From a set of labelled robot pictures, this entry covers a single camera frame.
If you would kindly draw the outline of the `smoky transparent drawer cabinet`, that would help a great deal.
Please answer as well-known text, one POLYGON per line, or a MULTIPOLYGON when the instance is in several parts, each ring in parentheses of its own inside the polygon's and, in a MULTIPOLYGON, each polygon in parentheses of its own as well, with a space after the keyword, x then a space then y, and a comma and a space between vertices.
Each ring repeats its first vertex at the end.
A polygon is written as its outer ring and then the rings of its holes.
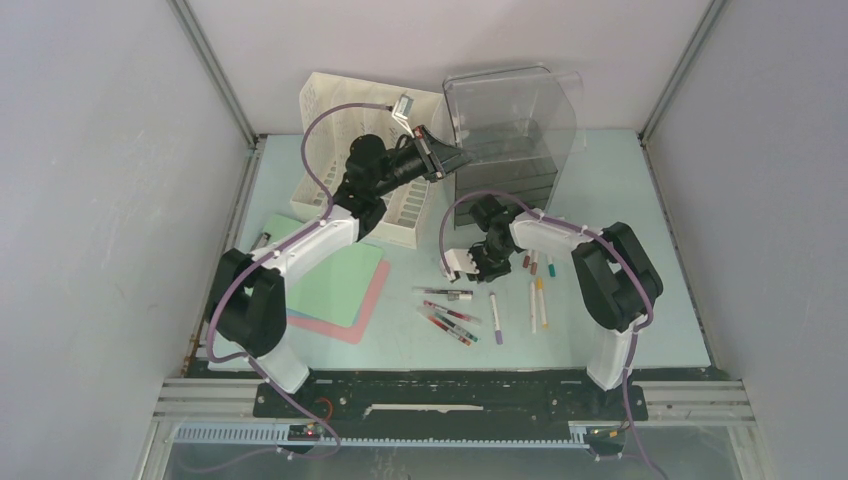
POLYGON ((568 157, 585 149, 582 75, 542 64, 455 75, 442 84, 456 144, 473 161, 455 198, 498 190, 548 206, 568 157))

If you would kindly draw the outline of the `dark gel pen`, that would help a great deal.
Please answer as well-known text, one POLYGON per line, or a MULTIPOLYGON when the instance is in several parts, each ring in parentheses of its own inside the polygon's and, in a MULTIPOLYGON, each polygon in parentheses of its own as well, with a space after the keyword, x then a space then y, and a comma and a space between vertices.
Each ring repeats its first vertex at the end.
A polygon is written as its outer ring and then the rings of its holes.
POLYGON ((471 332, 469 332, 469 331, 468 331, 468 330, 466 330, 465 328, 463 328, 463 327, 459 326, 458 324, 456 324, 456 323, 455 323, 455 322, 453 322, 452 320, 448 319, 448 318, 447 318, 447 317, 445 317, 444 315, 442 315, 442 314, 440 314, 440 313, 438 313, 438 312, 435 312, 435 313, 434 313, 434 315, 436 316, 436 318, 437 318, 438 320, 442 321, 442 322, 443 322, 444 324, 446 324, 448 327, 450 327, 451 329, 455 330, 457 333, 459 333, 459 334, 463 335, 464 337, 468 338, 468 339, 469 339, 469 340, 471 340, 472 342, 478 342, 478 341, 479 341, 479 338, 478 338, 477 336, 475 336, 474 334, 472 334, 471 332))

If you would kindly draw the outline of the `clear gel pen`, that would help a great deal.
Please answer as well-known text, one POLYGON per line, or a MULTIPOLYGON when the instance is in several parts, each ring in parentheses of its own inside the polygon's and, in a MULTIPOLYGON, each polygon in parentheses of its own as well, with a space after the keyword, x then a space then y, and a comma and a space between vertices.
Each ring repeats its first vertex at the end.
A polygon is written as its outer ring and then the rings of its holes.
POLYGON ((413 287, 412 292, 416 293, 416 294, 420 294, 420 295, 433 295, 433 296, 446 297, 450 301, 455 301, 455 300, 467 301, 467 300, 471 300, 474 296, 474 292, 472 290, 464 290, 464 289, 413 287))

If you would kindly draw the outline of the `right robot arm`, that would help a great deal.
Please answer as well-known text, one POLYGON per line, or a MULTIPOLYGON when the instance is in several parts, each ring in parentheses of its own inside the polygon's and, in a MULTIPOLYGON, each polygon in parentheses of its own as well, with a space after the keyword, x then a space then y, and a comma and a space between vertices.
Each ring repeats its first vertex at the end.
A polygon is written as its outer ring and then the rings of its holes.
POLYGON ((581 392, 585 411, 606 418, 622 403, 619 390, 632 369, 637 337, 654 320, 664 286, 633 229, 622 222, 603 229, 577 226, 523 204, 503 205, 485 193, 470 209, 485 239, 469 248, 470 280, 490 283, 511 272, 511 257, 525 250, 569 257, 586 311, 598 325, 586 372, 594 383, 581 392))

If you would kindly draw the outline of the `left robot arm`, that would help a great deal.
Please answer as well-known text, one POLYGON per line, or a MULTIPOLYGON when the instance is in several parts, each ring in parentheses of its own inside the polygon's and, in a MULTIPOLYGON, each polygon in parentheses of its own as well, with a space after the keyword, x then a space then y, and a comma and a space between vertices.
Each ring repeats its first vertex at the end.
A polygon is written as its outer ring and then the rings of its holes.
POLYGON ((221 334, 237 346, 237 357, 246 358, 279 389, 283 409, 297 417, 311 412, 316 390, 306 382, 310 369, 286 338, 288 288, 335 252, 368 236, 387 211, 386 195, 419 178, 443 180, 475 158, 425 126, 402 136, 393 148, 373 134, 357 137, 338 188, 318 219, 251 253, 231 249, 221 257, 207 306, 207 342, 221 334))

